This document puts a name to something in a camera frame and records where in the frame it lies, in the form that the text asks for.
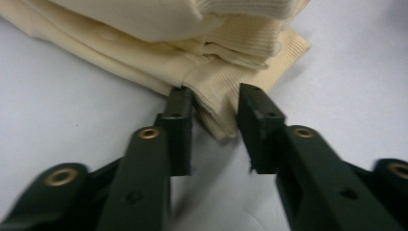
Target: fabric fold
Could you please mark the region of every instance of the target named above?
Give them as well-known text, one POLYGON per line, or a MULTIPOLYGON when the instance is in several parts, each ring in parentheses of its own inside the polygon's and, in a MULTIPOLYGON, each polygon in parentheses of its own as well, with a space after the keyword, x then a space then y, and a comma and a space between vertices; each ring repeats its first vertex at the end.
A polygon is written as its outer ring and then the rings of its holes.
MULTIPOLYGON (((49 40, 90 63, 161 94, 168 95, 172 86, 191 88, 204 124, 218 139, 234 137, 237 133, 239 83, 270 90, 310 47, 309 42, 291 29, 282 31, 276 41, 280 44, 279 52, 275 57, 259 61, 270 68, 259 70, 231 64, 220 55, 181 50, 171 42, 143 41, 48 1, 3 0, 0 15, 31 37, 49 40)), ((198 44, 201 41, 191 39, 198 44)), ((240 60, 238 51, 222 50, 215 44, 207 45, 224 52, 231 60, 248 62, 240 60)))
POLYGON ((51 1, 141 40, 168 41, 197 55, 264 69, 262 61, 279 51, 283 25, 306 0, 51 1), (179 42, 185 39, 193 42, 179 42), (217 49, 204 49, 208 43, 217 49))

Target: white table surface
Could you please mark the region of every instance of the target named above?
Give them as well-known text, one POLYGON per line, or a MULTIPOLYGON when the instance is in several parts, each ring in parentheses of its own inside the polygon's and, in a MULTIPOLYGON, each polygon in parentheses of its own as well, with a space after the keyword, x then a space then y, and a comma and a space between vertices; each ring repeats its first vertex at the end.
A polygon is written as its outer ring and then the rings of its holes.
MULTIPOLYGON (((404 0, 312 1, 293 27, 313 47, 269 94, 288 124, 363 168, 408 161, 407 13, 404 0)), ((166 103, 2 18, 0 70, 0 218, 45 169, 120 157, 166 103)), ((274 177, 248 174, 241 137, 214 141, 195 123, 192 150, 194 176, 172 180, 175 230, 289 229, 274 177)))

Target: folded sweater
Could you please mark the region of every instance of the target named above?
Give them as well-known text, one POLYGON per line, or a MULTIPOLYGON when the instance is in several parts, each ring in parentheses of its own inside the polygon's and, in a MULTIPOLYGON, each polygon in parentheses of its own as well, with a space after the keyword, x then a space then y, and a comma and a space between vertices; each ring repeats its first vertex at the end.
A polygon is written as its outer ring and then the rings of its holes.
MULTIPOLYGON (((220 3, 228 1, 214 2, 219 3, 218 8, 208 9, 217 9, 214 13, 217 14, 216 18, 220 18, 222 16, 219 14, 226 11, 220 3)), ((218 139, 236 135, 235 113, 239 83, 270 90, 276 80, 310 47, 309 42, 291 29, 279 32, 275 43, 280 44, 280 51, 273 53, 274 57, 265 56, 265 63, 270 68, 259 70, 231 64, 217 53, 199 54, 183 49, 180 44, 171 45, 177 41, 145 41, 132 36, 128 31, 120 31, 48 1, 2 0, 0 15, 31 37, 52 41, 84 60, 159 93, 168 94, 172 86, 191 88, 199 103, 198 112, 203 122, 218 139)), ((279 27, 288 21, 289 19, 279 22, 279 27)), ((224 20, 222 25, 227 23, 228 20, 224 20)), ((205 46, 207 45, 222 47, 216 42, 209 42, 205 46)), ((222 49, 227 51, 224 56, 228 56, 228 52, 244 54, 225 47, 222 49)))
POLYGON ((298 0, 51 0, 145 41, 167 41, 196 55, 215 54, 249 68, 268 68, 298 0))

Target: screw hole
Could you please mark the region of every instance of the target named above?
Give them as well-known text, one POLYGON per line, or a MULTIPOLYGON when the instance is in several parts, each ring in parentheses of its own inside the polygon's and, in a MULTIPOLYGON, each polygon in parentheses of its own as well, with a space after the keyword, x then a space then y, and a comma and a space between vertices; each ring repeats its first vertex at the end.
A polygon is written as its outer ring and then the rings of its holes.
POLYGON ((310 131, 309 129, 305 129, 305 128, 295 129, 294 134, 302 138, 311 138, 314 135, 312 131, 310 131))
POLYGON ((355 200, 358 198, 357 192, 346 187, 339 188, 339 195, 350 200, 355 200))
POLYGON ((45 179, 47 186, 62 186, 70 183, 78 176, 78 171, 74 168, 63 168, 54 171, 45 179))
POLYGON ((152 139, 160 135, 159 130, 154 128, 147 128, 139 132, 139 137, 142 139, 152 139))
POLYGON ((400 163, 390 163, 388 164, 388 170, 393 174, 401 177, 402 179, 408 180, 408 166, 400 163))

